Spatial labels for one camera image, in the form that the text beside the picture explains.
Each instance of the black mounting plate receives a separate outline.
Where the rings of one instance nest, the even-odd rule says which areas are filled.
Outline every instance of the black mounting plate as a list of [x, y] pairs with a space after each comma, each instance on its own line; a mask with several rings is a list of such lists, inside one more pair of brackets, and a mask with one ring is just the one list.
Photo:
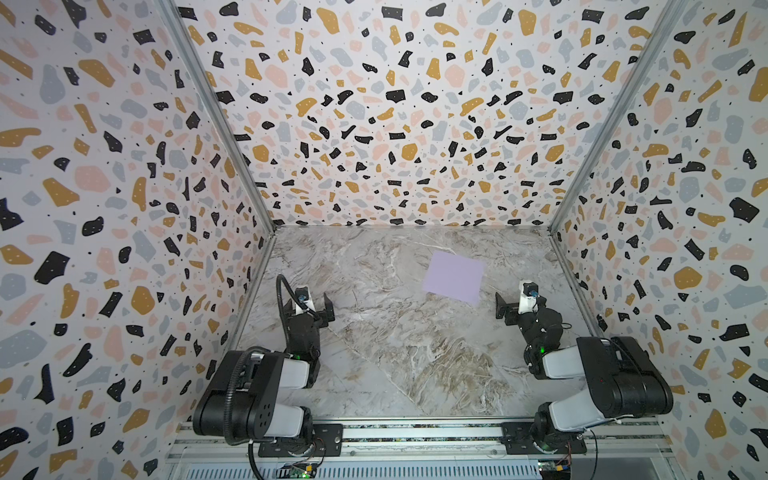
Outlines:
[[[507, 455], [540, 455], [543, 453], [536, 448], [528, 432], [531, 430], [533, 422], [505, 422], [502, 423], [502, 444], [507, 449]], [[576, 433], [573, 434], [571, 439], [571, 453], [587, 453], [587, 446], [584, 440], [577, 439]], [[560, 448], [553, 452], [548, 452], [552, 455], [565, 455], [568, 453], [567, 448]]]
[[[315, 442], [313, 460], [323, 457], [338, 457], [341, 455], [341, 442], [344, 440], [344, 426], [340, 423], [320, 423], [313, 428], [313, 437], [319, 439]], [[292, 456], [285, 448], [281, 448], [280, 442], [259, 444], [259, 457], [261, 458], [286, 458]]]

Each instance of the marble floor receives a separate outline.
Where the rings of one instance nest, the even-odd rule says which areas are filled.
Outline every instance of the marble floor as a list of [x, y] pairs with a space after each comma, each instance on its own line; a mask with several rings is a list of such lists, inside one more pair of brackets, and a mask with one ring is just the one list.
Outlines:
[[[485, 263], [479, 306], [422, 291], [437, 250]], [[516, 301], [518, 282], [529, 278], [574, 325], [563, 346], [588, 335], [543, 231], [280, 228], [240, 348], [285, 348], [275, 299], [279, 273], [294, 288], [309, 285], [314, 299], [326, 292], [336, 311], [336, 321], [321, 330], [315, 386], [280, 395], [315, 416], [530, 416], [584, 385], [535, 379], [523, 363], [518, 328], [494, 316], [494, 294]]]

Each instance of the terrazzo wall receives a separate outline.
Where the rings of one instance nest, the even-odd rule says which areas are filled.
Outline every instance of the terrazzo wall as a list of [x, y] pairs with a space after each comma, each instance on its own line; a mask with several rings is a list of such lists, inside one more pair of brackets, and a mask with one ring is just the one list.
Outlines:
[[278, 224], [548, 224], [664, 4], [179, 0]]
[[767, 8], [690, 2], [557, 232], [673, 386], [688, 478], [768, 478]]
[[0, 477], [158, 478], [260, 225], [151, 2], [0, 14]]

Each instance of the metal corner post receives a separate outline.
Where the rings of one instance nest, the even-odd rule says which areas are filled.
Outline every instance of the metal corner post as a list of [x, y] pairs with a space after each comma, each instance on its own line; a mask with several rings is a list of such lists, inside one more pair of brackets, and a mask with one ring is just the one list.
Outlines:
[[227, 119], [219, 108], [219, 102], [216, 99], [213, 88], [207, 81], [205, 69], [195, 52], [192, 40], [189, 35], [187, 35], [187, 29], [184, 27], [184, 23], [181, 20], [176, 3], [174, 0], [154, 0], [154, 3], [157, 6], [157, 10], [161, 15], [164, 24], [168, 28], [179, 56], [187, 66], [192, 82], [200, 94], [203, 106], [208, 110], [208, 114], [214, 123], [214, 127], [221, 135], [224, 149], [226, 150], [227, 155], [232, 159], [235, 170], [243, 181], [243, 188], [248, 194], [248, 197], [253, 204], [253, 208], [256, 209], [257, 216], [263, 225], [266, 235], [269, 238], [273, 237], [275, 234], [274, 222], [267, 212], [264, 202], [261, 200], [259, 189], [253, 182], [253, 178], [248, 171], [248, 166], [245, 165], [243, 154], [240, 153], [240, 148], [234, 140], [234, 135], [232, 134], [232, 130], [230, 130]]
[[605, 124], [587, 152], [584, 162], [576, 172], [576, 176], [571, 182], [568, 191], [565, 193], [565, 198], [560, 203], [558, 211], [555, 212], [552, 222], [549, 225], [550, 232], [557, 232], [568, 217], [571, 206], [578, 198], [578, 192], [581, 191], [581, 188], [589, 179], [589, 173], [592, 172], [595, 165], [598, 164], [603, 150], [605, 150], [606, 145], [608, 145], [608, 142], [611, 140], [621, 119], [624, 118], [624, 112], [627, 111], [630, 103], [634, 100], [634, 96], [639, 92], [650, 67], [654, 64], [661, 49], [667, 43], [667, 39], [671, 36], [674, 26], [683, 14], [683, 9], [687, 2], [688, 0], [669, 0], [664, 6], [664, 9], [662, 9], [658, 20], [656, 20], [656, 25], [654, 26], [650, 40], [645, 44], [643, 53], [637, 61], [637, 65], [635, 65], [627, 83], [621, 89], [616, 103], [608, 113]]

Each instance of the terrazzo patterned wall panel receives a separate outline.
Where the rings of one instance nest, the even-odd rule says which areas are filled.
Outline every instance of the terrazzo patterned wall panel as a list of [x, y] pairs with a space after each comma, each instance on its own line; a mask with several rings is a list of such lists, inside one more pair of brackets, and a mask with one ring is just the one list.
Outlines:
[[542, 225], [664, 6], [179, 0], [278, 224]]
[[158, 478], [256, 268], [152, 8], [0, 3], [0, 477]]
[[688, 478], [768, 471], [768, 4], [691, 2], [557, 233], [674, 391]]

